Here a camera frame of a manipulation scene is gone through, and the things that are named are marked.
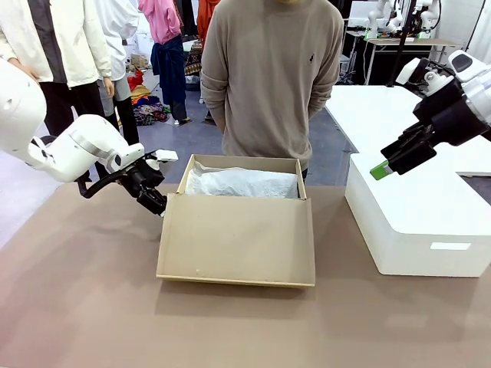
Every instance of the person's hand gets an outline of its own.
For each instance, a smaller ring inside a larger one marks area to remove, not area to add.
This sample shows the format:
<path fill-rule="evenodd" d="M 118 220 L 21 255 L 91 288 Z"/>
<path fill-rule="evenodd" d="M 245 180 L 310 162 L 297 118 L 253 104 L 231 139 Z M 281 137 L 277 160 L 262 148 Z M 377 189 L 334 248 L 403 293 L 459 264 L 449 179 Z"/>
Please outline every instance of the person's hand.
<path fill-rule="evenodd" d="M 30 67 L 26 67 L 25 65 L 22 65 L 21 62 L 19 60 L 15 59 L 15 58 L 8 59 L 8 62 L 10 64 L 14 65 L 15 67 L 19 68 L 21 71 L 23 71 L 24 73 L 26 73 L 29 77 L 31 77 L 34 82 L 36 82 L 37 84 L 39 84 L 39 82 L 38 82 L 39 76 L 34 71 L 34 69 L 32 69 Z"/>
<path fill-rule="evenodd" d="M 106 87 L 107 95 L 110 98 L 113 98 L 114 97 L 114 84 L 113 84 L 112 80 L 109 77 L 104 77 L 103 81 L 104 81 L 104 86 Z"/>

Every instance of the white label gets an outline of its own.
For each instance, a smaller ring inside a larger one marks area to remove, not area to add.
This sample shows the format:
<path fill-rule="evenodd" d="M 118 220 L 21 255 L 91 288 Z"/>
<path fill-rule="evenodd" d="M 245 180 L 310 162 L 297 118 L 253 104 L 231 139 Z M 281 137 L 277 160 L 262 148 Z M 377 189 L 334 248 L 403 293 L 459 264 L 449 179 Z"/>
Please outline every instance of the white label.
<path fill-rule="evenodd" d="M 466 251 L 472 243 L 433 243 L 431 249 L 434 251 Z"/>

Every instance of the pink shirt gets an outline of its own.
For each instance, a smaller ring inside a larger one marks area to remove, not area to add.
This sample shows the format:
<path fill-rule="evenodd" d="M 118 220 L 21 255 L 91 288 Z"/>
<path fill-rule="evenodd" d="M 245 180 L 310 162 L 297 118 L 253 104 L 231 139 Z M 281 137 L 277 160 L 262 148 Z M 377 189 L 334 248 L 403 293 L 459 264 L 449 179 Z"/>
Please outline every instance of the pink shirt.
<path fill-rule="evenodd" d="M 157 44 L 165 44 L 181 34 L 173 0 L 140 0 L 138 8 L 147 17 L 152 38 Z"/>

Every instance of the white tissue paper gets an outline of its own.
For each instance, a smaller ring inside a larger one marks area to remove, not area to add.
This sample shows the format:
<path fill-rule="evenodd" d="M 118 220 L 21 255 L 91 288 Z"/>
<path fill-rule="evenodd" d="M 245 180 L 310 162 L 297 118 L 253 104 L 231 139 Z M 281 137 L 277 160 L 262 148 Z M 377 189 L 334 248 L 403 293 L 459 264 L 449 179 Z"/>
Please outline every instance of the white tissue paper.
<path fill-rule="evenodd" d="M 187 178 L 186 194 L 297 199 L 297 176 L 239 167 L 213 169 L 195 163 Z"/>

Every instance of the white jacket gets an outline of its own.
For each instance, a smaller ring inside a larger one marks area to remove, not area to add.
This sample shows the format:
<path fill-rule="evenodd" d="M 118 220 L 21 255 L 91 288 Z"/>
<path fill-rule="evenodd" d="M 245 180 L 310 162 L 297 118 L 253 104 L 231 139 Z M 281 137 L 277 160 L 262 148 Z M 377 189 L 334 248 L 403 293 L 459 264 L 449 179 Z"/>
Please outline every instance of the white jacket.
<path fill-rule="evenodd" d="M 51 16 L 68 86 L 92 83 L 99 74 L 110 77 L 109 51 L 94 0 L 51 0 Z M 27 0 L 2 1 L 0 57 L 17 58 L 36 71 L 40 82 L 53 81 Z"/>
<path fill-rule="evenodd" d="M 127 55 L 123 39 L 135 34 L 140 16 L 130 0 L 95 0 L 95 5 L 109 46 L 111 79 L 118 81 L 126 76 Z"/>

